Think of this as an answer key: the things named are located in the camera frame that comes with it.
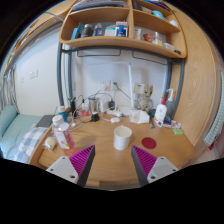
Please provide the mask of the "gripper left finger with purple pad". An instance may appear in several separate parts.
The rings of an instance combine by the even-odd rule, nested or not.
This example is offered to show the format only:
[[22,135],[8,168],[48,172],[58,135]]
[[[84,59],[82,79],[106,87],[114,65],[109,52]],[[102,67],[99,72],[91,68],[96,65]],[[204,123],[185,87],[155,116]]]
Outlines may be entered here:
[[61,156],[47,172],[70,181],[78,186],[86,185],[92,162],[95,157],[95,146],[89,146],[78,153],[67,157]]

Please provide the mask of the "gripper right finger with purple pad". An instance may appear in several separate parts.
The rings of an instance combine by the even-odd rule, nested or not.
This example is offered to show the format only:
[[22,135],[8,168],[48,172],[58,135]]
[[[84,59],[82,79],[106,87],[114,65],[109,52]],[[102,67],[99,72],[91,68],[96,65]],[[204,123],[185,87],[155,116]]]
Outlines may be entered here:
[[166,157],[155,157],[135,145],[132,146],[131,155],[141,186],[157,181],[178,170]]

